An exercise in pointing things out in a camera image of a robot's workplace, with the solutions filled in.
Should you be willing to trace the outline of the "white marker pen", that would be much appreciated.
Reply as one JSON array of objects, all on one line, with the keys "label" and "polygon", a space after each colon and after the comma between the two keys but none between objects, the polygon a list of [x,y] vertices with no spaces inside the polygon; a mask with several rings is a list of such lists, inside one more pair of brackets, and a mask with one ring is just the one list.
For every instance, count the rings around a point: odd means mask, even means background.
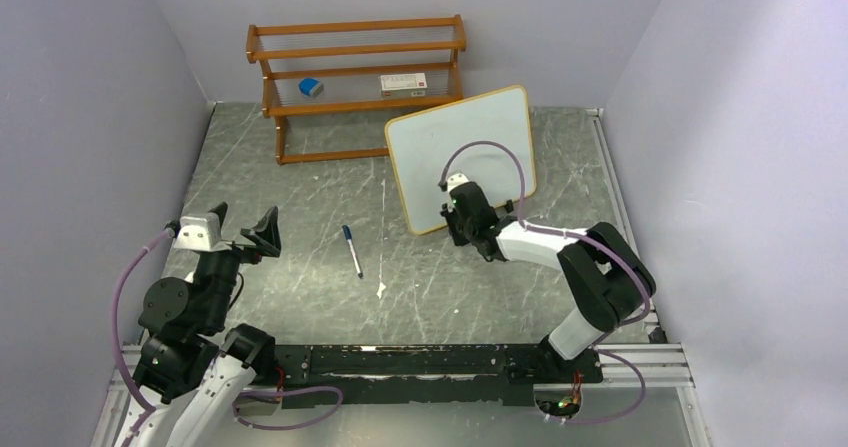
[{"label": "white marker pen", "polygon": [[350,252],[350,254],[351,254],[351,258],[352,258],[352,261],[353,261],[353,265],[354,265],[354,268],[355,268],[355,271],[356,271],[357,277],[358,277],[359,279],[363,279],[363,278],[364,278],[364,272],[363,272],[363,269],[362,269],[362,266],[361,266],[361,263],[360,263],[360,260],[359,260],[359,257],[358,257],[358,254],[357,254],[356,248],[355,248],[355,244],[354,244],[354,241],[353,241],[353,236],[352,236],[352,240],[351,240],[351,241],[346,241],[346,243],[347,243],[347,246],[348,246],[348,248],[349,248],[349,252]]}]

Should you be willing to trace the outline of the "whiteboard with yellow frame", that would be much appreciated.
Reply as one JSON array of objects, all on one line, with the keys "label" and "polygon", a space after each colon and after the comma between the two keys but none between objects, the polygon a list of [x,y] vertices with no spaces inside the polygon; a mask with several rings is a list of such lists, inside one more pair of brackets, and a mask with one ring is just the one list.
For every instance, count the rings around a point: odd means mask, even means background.
[{"label": "whiteboard with yellow frame", "polygon": [[537,190],[528,96],[514,85],[401,116],[384,129],[407,226],[425,235],[446,226],[438,186],[442,172],[461,172],[500,207]]}]

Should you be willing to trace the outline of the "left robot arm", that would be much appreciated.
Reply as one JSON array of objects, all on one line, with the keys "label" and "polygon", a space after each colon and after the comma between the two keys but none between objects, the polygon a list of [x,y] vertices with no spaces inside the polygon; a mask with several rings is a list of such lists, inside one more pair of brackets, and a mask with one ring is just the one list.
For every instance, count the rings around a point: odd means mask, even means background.
[{"label": "left robot arm", "polygon": [[131,401],[115,441],[118,446],[202,446],[252,383],[283,378],[275,339],[259,328],[225,321],[242,282],[240,268],[281,253],[277,207],[241,230],[245,243],[221,236],[228,205],[169,222],[122,271],[112,298],[110,321],[117,321],[120,296],[140,261],[166,241],[197,254],[188,278],[155,281],[143,298],[138,318],[147,333],[134,368],[126,364],[118,340],[112,345],[117,370]]}]

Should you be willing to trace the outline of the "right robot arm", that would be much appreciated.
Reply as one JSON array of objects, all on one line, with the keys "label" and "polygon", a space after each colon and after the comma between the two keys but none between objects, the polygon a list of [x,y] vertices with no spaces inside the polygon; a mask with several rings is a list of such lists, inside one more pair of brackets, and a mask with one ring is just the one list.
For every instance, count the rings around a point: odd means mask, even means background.
[{"label": "right robot arm", "polygon": [[462,174],[439,183],[448,201],[441,207],[456,246],[472,245],[487,262],[520,261],[562,272],[575,308],[542,341],[542,373],[562,381],[578,366],[578,355],[650,310],[655,281],[619,231],[608,222],[588,229],[556,229],[522,222],[511,202],[501,216],[483,189]]}]

